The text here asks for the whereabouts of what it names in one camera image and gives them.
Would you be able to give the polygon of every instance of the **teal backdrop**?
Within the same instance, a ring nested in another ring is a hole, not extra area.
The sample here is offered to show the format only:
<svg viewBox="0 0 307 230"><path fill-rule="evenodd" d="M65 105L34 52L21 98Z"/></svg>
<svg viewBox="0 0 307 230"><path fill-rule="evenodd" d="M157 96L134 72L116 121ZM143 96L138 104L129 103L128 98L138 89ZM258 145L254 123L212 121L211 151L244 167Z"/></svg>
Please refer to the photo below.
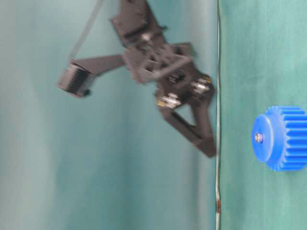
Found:
<svg viewBox="0 0 307 230"><path fill-rule="evenodd" d="M307 1L220 0L223 230L307 228L307 171L256 160L254 119L273 105L307 108Z"/></svg>
<svg viewBox="0 0 307 230"><path fill-rule="evenodd" d="M149 2L169 42L192 42L216 84L216 1ZM86 99L56 87L94 5L0 3L0 229L214 229L215 158L161 118L154 84L121 68ZM106 0L78 58L123 51L108 21L117 12L118 1Z"/></svg>

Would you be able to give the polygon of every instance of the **wire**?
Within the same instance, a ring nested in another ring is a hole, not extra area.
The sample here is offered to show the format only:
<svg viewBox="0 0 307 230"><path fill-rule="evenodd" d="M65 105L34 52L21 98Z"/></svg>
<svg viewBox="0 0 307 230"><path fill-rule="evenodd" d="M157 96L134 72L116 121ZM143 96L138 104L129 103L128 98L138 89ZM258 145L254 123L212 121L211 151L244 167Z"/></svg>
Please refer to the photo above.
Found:
<svg viewBox="0 0 307 230"><path fill-rule="evenodd" d="M215 213L215 230L219 230L221 227L221 195L220 195L220 149L221 149L221 83L220 83L220 60L221 60L221 27L220 27L220 14L218 4L218 35L217 35L217 106L216 106L216 178L215 178L215 201L216 201L216 213Z"/></svg>
<svg viewBox="0 0 307 230"><path fill-rule="evenodd" d="M81 46L83 45L83 43L85 42L86 38L88 37L94 22L97 19L97 15L102 7L104 3L104 0L97 0L96 5L94 6L94 9L92 11L92 14L89 18L89 20L86 23L86 26L82 32L82 34L80 35L78 41L76 42L75 46L73 47L72 51L69 53L69 60L74 59L76 57L76 55L78 54Z"/></svg>

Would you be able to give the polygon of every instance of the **screw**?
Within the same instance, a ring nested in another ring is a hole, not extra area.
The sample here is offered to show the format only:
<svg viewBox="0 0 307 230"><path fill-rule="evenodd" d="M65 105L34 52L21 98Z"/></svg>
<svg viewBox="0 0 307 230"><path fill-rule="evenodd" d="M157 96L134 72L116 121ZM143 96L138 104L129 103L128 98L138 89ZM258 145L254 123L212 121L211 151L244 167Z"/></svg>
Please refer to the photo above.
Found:
<svg viewBox="0 0 307 230"><path fill-rule="evenodd" d="M263 134L262 133L256 133L255 135L255 141L257 143L262 143L263 142Z"/></svg>

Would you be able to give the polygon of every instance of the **gear teeth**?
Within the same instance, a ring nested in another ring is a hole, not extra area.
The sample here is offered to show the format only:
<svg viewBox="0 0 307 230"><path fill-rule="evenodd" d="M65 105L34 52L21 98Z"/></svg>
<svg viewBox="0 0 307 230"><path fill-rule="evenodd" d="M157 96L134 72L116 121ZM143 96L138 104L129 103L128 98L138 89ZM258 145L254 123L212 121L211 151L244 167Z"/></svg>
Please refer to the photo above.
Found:
<svg viewBox="0 0 307 230"><path fill-rule="evenodd" d="M307 114L299 107L279 107L286 129L281 170L300 170L307 163Z"/></svg>
<svg viewBox="0 0 307 230"><path fill-rule="evenodd" d="M273 171L277 171L277 168L276 168L276 163L275 162L268 162L267 163L267 166L272 169Z"/></svg>

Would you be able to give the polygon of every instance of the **black plastic part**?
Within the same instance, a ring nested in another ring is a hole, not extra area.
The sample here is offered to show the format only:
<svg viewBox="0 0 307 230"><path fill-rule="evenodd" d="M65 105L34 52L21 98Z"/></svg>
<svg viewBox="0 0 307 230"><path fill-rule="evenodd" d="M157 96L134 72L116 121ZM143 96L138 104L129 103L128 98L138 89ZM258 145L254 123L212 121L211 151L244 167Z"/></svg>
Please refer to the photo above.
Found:
<svg viewBox="0 0 307 230"><path fill-rule="evenodd" d="M85 97L90 92L89 87L94 78L90 72L70 64L69 68L64 70L58 86L76 97Z"/></svg>
<svg viewBox="0 0 307 230"><path fill-rule="evenodd" d="M120 12L110 20L124 47L142 45L148 40L152 43L165 42L163 28L159 26L146 0L120 0Z"/></svg>
<svg viewBox="0 0 307 230"><path fill-rule="evenodd" d="M181 74L184 74L181 81L177 83L169 82L169 78L173 77L177 72L170 74L168 78L158 80L159 90L156 93L159 111L164 119L188 139L194 146L202 151L208 157L216 154L215 141L211 129L210 119L208 115L208 106L214 95L214 87L208 75L200 73L191 62L180 69ZM194 91L192 82L198 79L207 81L206 86L209 88L204 93ZM181 101L181 105L176 108L168 108L163 103L163 98L170 93L175 94ZM195 125L189 124L182 118L176 109L182 106L190 106L193 112Z"/></svg>
<svg viewBox="0 0 307 230"><path fill-rule="evenodd" d="M168 80L173 84L177 84L180 81L183 81L184 77L185 77L184 72L182 72L181 70L178 70L175 73L173 73L170 77L168 77Z"/></svg>
<svg viewBox="0 0 307 230"><path fill-rule="evenodd" d="M87 59L71 60L71 63L86 69L91 74L99 76L124 65L122 55L111 55Z"/></svg>

